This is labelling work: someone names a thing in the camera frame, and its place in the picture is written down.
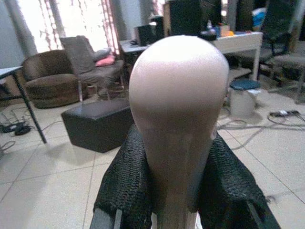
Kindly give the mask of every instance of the blue lid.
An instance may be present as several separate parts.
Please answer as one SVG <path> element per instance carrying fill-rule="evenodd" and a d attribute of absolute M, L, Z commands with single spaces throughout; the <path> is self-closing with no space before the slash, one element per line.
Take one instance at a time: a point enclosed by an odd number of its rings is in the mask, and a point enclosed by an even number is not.
<path fill-rule="evenodd" d="M 258 81 L 254 81 L 254 80 L 234 80 L 230 84 L 230 87 L 232 87 L 235 90 L 249 90 L 249 89 L 260 88 L 261 84 Z"/>

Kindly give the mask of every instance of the black ottoman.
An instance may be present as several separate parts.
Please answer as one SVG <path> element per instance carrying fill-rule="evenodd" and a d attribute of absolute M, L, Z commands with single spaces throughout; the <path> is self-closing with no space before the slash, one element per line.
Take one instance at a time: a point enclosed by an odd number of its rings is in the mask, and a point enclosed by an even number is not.
<path fill-rule="evenodd" d="M 61 116 L 73 145 L 100 153 L 119 147 L 133 124 L 129 102 L 123 99 L 83 104 Z"/>

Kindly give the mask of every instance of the pink pillow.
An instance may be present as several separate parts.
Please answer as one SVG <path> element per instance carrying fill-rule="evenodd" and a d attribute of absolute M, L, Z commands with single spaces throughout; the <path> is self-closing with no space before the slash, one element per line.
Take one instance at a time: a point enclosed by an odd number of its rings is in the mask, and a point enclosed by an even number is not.
<path fill-rule="evenodd" d="M 95 66 L 102 67 L 102 66 L 112 65 L 112 64 L 114 64 L 114 61 L 115 61 L 114 59 L 115 59 L 115 56 L 108 55 L 106 58 L 97 61 L 95 63 Z"/>

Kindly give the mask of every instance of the desk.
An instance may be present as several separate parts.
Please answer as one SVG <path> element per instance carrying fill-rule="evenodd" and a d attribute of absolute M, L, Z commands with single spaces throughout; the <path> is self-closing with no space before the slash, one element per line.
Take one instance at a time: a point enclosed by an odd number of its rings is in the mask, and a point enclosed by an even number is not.
<path fill-rule="evenodd" d="M 27 98 L 27 96 L 26 96 L 26 94 L 25 94 L 25 92 L 24 92 L 24 90 L 23 90 L 23 88 L 22 88 L 18 78 L 17 78 L 16 71 L 21 69 L 21 68 L 22 67 L 19 66 L 19 67 L 2 68 L 2 69 L 0 69 L 0 80 L 4 79 L 4 78 L 6 78 L 6 77 L 8 77 L 10 75 L 12 75 L 13 79 L 14 79 L 14 81 L 15 81 L 15 83 L 16 83 L 19 91 L 20 91 L 20 94 L 21 94 L 21 95 L 18 95 L 18 96 L 10 96 L 10 97 L 1 98 L 0 101 L 11 100 L 11 99 L 21 99 L 22 98 L 24 100 L 24 103 L 26 104 L 26 106 L 28 108 L 28 111 L 30 112 L 30 115 L 31 115 L 31 117 L 32 117 L 32 119 L 33 119 L 33 121 L 35 123 L 35 126 L 36 126 L 36 128 L 37 128 L 37 130 L 38 130 L 38 132 L 40 134 L 40 137 L 41 137 L 42 141 L 44 143 L 47 143 L 46 138 L 44 137 L 44 134 L 43 134 L 43 132 L 42 132 L 42 130 L 41 130 L 41 128 L 40 128 L 40 126 L 39 126 L 39 124 L 37 122 L 37 119 L 35 117 L 35 114 L 34 114 L 34 112 L 32 110 L 30 102 L 29 102 L 29 100 L 28 100 L 28 98 Z"/>
<path fill-rule="evenodd" d="M 262 45 L 263 33 L 252 32 L 234 35 L 232 37 L 220 37 L 211 43 L 221 51 L 222 54 L 254 50 L 255 59 L 253 62 L 252 80 L 257 80 L 259 66 L 259 55 Z M 127 54 L 136 53 L 139 55 L 149 46 L 130 45 L 129 40 L 120 41 L 121 49 L 126 56 Z"/>

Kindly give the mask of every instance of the black knit fabric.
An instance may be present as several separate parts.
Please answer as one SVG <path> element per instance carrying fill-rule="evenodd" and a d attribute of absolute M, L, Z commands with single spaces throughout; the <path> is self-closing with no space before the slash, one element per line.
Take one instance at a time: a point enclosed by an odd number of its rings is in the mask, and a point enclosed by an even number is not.
<path fill-rule="evenodd" d="M 250 201 L 264 218 L 266 201 L 255 179 L 217 134 L 204 169 L 199 214 L 205 229 L 214 229 L 229 216 L 224 228 L 257 228 L 246 206 Z"/>
<path fill-rule="evenodd" d="M 150 190 L 144 144 L 132 125 L 102 179 L 94 209 L 101 208 L 110 215 L 121 209 L 124 229 L 148 229 L 152 225 Z"/>
<path fill-rule="evenodd" d="M 144 145 L 135 125 L 106 171 L 94 205 L 110 215 L 123 211 L 123 228 L 151 227 L 151 178 Z M 217 135 L 205 167 L 199 213 L 204 229 L 215 228 L 227 215 L 232 229 L 256 228 L 245 204 L 254 204 L 261 219 L 267 208 L 265 198 L 249 170 Z"/>

